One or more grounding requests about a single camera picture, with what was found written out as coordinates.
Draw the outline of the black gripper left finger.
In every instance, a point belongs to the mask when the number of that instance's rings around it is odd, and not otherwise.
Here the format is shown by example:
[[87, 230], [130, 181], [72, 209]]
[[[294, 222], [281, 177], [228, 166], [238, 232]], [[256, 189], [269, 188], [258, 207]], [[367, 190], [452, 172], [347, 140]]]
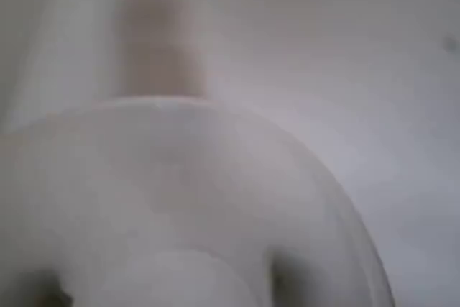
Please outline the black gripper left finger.
[[54, 272], [41, 272], [37, 277], [34, 293], [36, 307], [71, 307], [73, 297], [67, 294]]

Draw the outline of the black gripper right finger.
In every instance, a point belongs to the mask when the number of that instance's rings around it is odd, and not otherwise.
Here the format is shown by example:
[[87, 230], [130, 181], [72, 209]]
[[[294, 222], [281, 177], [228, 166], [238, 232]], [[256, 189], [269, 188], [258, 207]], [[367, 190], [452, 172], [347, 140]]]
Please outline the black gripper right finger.
[[312, 306], [314, 284], [308, 263], [299, 251], [275, 247], [270, 252], [269, 264], [273, 306]]

